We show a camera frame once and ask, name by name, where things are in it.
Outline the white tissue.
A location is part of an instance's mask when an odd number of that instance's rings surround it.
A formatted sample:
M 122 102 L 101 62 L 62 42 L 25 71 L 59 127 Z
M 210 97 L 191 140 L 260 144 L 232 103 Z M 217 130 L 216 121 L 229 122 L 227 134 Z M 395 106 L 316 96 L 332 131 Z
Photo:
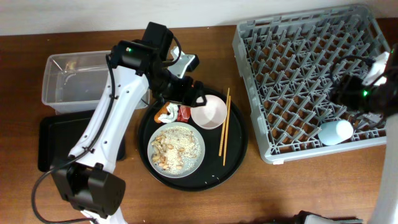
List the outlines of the white tissue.
M 167 107 L 167 110 L 169 111 L 168 115 L 161 115 L 160 120 L 162 123 L 172 123 L 177 120 L 177 115 L 178 115 L 178 105 L 174 103 L 170 103 Z

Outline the orange sausage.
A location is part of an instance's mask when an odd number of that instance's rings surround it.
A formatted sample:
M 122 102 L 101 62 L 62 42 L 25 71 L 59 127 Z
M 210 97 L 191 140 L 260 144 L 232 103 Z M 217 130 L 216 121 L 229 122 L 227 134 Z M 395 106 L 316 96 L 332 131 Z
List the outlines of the orange sausage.
M 166 102 L 166 103 L 161 107 L 161 109 L 158 110 L 158 112 L 155 114 L 155 116 L 154 116 L 154 121 L 155 121 L 156 123 L 161 123 L 161 120 L 159 119 L 161 115 L 163 115 L 163 114 L 168 115 L 168 114 L 169 114 L 169 111 L 167 110 L 167 107 L 168 107 L 169 104 L 170 104 L 169 102 Z

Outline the wooden chopstick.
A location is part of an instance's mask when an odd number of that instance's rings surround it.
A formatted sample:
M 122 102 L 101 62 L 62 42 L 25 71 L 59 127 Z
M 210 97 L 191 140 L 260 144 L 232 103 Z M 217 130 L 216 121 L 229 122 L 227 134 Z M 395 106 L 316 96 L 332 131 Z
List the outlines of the wooden chopstick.
M 224 134 L 224 148 L 223 148 L 223 166 L 226 165 L 226 153 L 227 153 L 227 145 L 228 145 L 228 129 L 229 129 L 229 118 L 230 118 L 230 111 L 231 111 L 231 96 L 228 96 L 227 101 L 227 117 L 226 117 L 226 126 L 225 126 L 225 134 Z
M 225 129 L 226 129 L 226 119 L 227 119 L 228 114 L 229 114 L 229 112 L 228 112 L 228 110 L 229 110 L 229 106 L 228 106 L 229 94 L 230 94 L 230 88 L 228 88 L 227 96 L 226 96 L 226 103 L 225 104 L 226 104 L 227 114 L 226 114 L 226 118 L 225 118 L 225 120 L 223 122 L 222 132 L 221 132 L 220 147 L 219 147 L 219 153 L 218 153 L 218 155 L 220 157 L 221 157 L 222 151 L 223 151 L 224 135 L 225 135 Z

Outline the white pink bowl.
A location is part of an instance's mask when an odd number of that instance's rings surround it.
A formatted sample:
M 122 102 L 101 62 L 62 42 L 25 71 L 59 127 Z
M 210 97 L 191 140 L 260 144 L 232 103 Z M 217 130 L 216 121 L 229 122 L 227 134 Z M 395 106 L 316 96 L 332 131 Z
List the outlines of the white pink bowl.
M 206 105 L 190 108 L 195 124 L 203 129 L 215 129 L 222 125 L 227 116 L 226 103 L 215 95 L 205 95 Z

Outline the red snack wrapper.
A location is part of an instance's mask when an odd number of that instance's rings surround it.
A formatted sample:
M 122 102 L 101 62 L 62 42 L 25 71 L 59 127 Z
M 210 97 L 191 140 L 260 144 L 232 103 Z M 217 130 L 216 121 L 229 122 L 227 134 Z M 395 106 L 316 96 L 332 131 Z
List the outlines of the red snack wrapper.
M 178 109 L 177 121 L 187 123 L 191 116 L 191 109 L 189 106 L 181 105 Z

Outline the light blue cup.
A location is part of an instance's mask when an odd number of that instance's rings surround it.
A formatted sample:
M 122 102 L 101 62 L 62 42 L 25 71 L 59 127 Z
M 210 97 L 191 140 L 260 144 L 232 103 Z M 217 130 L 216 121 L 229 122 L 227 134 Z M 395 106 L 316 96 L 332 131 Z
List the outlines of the light blue cup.
M 318 133 L 320 142 L 326 146 L 337 145 L 352 137 L 354 128 L 347 120 L 323 123 Z

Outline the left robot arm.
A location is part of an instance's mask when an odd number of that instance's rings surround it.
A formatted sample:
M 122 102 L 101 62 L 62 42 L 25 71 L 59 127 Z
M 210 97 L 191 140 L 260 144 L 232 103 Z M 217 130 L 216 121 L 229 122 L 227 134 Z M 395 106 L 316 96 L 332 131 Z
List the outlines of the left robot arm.
M 48 172 L 84 222 L 125 222 L 120 204 L 126 183 L 113 171 L 129 121 L 147 91 L 189 107 L 198 107 L 197 99 L 204 97 L 202 82 L 169 70 L 178 62 L 167 58 L 176 40 L 166 26 L 150 22 L 141 39 L 122 40 L 105 56 L 108 79 L 95 112 L 67 161 Z

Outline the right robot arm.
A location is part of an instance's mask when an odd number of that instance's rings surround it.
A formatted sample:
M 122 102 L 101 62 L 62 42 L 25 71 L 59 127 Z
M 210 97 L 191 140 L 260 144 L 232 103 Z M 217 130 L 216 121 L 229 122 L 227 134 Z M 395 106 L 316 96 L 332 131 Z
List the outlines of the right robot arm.
M 331 101 L 361 114 L 382 116 L 375 127 L 385 124 L 386 151 L 379 194 L 369 223 L 397 223 L 397 44 L 378 57 L 349 55 L 371 66 L 364 79 L 345 75 L 333 83 Z

